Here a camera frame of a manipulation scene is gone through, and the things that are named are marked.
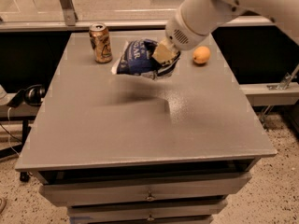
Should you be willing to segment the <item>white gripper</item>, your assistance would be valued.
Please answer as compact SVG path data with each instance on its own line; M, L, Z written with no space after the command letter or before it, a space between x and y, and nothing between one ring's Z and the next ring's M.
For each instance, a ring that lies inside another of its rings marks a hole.
M173 63L179 56L179 50L193 49L206 38L193 32L179 11L167 22L165 35L169 40L161 40L152 54L158 63Z

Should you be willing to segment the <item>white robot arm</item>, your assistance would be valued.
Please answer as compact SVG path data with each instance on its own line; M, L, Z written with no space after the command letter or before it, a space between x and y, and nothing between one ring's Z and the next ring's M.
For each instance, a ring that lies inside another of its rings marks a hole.
M299 0L184 0L165 26L153 58L168 65L183 50L190 50L210 33L246 11L270 20L299 44Z

